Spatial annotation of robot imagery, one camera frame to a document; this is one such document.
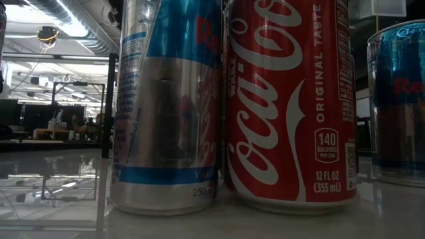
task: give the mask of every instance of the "red can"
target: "red can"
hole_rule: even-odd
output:
[[[228,186],[273,212],[319,214],[357,194],[347,0],[234,0]]]

